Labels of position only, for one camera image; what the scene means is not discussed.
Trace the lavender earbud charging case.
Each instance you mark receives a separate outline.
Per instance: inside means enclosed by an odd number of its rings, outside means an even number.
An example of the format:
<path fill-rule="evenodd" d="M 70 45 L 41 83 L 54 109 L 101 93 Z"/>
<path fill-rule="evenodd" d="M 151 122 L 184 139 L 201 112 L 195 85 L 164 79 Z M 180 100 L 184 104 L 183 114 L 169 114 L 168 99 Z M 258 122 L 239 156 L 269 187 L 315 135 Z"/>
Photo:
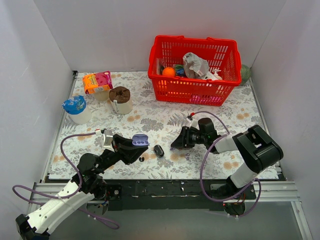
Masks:
<path fill-rule="evenodd" d="M 135 134 L 132 136 L 132 144 L 134 146 L 149 146 L 149 137 L 146 134 Z"/>

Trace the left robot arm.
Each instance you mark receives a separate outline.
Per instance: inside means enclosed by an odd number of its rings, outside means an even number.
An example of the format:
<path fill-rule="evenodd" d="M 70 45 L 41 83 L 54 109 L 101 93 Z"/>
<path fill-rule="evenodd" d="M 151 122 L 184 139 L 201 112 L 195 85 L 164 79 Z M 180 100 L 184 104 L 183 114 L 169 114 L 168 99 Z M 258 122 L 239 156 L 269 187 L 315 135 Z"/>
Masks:
<path fill-rule="evenodd" d="M 148 150 L 149 141 L 145 134 L 124 138 L 106 129 L 97 129 L 93 135 L 101 138 L 104 151 L 100 155 L 85 153 L 73 168 L 76 174 L 55 195 L 31 189 L 30 192 L 48 198 L 40 208 L 20 214 L 16 219 L 17 231 L 24 240 L 47 240 L 53 231 L 81 206 L 92 201 L 119 200 L 122 187 L 108 184 L 102 177 L 105 170 L 119 161 L 131 165 Z"/>

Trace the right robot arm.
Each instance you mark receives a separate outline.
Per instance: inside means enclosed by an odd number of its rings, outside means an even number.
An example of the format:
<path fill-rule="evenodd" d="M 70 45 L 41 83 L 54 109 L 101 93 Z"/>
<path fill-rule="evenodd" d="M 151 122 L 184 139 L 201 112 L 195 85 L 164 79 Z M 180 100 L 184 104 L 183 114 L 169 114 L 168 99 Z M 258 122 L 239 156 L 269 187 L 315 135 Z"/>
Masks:
<path fill-rule="evenodd" d="M 200 186 L 203 194 L 216 202 L 219 199 L 237 199 L 266 168 L 284 157 L 281 147 L 259 125 L 237 134 L 219 135 L 208 117 L 198 120 L 198 128 L 183 126 L 179 136 L 171 143 L 175 149 L 191 149 L 204 145 L 207 152 L 200 167 Z M 226 179 L 226 183 L 212 192 L 210 197 L 204 188 L 203 170 L 210 153 L 221 154 L 238 151 L 244 163 Z"/>

